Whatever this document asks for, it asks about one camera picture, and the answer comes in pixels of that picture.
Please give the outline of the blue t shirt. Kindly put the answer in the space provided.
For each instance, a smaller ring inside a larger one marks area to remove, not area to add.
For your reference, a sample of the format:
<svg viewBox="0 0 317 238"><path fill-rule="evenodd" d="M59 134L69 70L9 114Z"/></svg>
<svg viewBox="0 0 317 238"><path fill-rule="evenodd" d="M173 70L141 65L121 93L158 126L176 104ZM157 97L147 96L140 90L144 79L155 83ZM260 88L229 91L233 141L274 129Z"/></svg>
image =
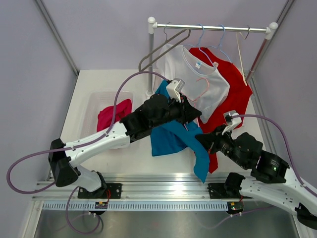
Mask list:
<svg viewBox="0 0 317 238"><path fill-rule="evenodd" d="M153 128L150 135L152 156L170 155L189 147L196 156L194 174L204 183L208 175L210 159L206 149L195 138L202 133L201 128L193 121L184 126L173 120Z"/></svg>

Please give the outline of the pink hanger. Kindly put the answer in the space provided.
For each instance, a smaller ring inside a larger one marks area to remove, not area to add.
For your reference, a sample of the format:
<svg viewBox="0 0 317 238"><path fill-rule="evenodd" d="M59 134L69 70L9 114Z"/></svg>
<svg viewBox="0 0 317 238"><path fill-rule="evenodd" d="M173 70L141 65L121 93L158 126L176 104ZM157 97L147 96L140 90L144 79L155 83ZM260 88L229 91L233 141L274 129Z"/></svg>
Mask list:
<svg viewBox="0 0 317 238"><path fill-rule="evenodd" d="M201 78L197 79L196 82L199 82L201 80L205 81L205 83L206 83L204 90L201 92L201 94L197 98L195 98L195 99L188 98L188 101L194 103L194 108L196 108L197 101L209 90L209 87L210 87L209 81L205 77L201 77Z"/></svg>

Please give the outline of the magenta t shirt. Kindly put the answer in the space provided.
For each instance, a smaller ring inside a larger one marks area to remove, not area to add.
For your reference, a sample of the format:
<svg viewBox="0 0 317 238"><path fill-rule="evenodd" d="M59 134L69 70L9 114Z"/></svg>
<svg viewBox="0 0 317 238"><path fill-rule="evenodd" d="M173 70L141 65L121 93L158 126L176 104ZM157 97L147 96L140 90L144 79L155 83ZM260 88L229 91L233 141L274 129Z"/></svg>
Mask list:
<svg viewBox="0 0 317 238"><path fill-rule="evenodd" d="M107 129L112 121L114 106L104 108L98 114L97 132ZM114 122L120 121L123 117L132 112L132 101L125 99L116 105L116 112L114 115Z"/></svg>

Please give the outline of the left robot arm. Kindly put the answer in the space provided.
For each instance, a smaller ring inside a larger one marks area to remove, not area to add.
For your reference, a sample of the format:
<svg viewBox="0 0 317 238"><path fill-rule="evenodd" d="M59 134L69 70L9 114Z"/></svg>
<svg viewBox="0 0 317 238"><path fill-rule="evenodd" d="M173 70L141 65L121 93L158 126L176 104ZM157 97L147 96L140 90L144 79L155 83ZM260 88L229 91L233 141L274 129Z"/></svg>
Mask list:
<svg viewBox="0 0 317 238"><path fill-rule="evenodd" d="M171 121L185 124L202 113L190 105L185 96L179 100L154 94L134 112L107 129L73 142L56 139L51 143L49 164L55 185L79 186L94 197L105 195L107 184L101 173L90 171L81 164L107 149L124 148L147 137L152 129Z"/></svg>

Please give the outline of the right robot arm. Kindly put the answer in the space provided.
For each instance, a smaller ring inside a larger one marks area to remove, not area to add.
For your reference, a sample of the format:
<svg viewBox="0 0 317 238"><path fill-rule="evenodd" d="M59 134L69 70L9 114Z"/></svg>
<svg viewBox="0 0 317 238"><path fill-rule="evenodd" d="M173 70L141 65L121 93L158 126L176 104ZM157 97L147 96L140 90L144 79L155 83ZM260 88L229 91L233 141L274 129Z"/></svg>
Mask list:
<svg viewBox="0 0 317 238"><path fill-rule="evenodd" d="M222 192L230 197L250 197L295 215L298 221L317 228L317 190L295 173L285 160L263 150L263 144L244 132L233 139L229 132L198 134L195 138L208 152L221 152L235 164L250 170L250 178L231 172Z"/></svg>

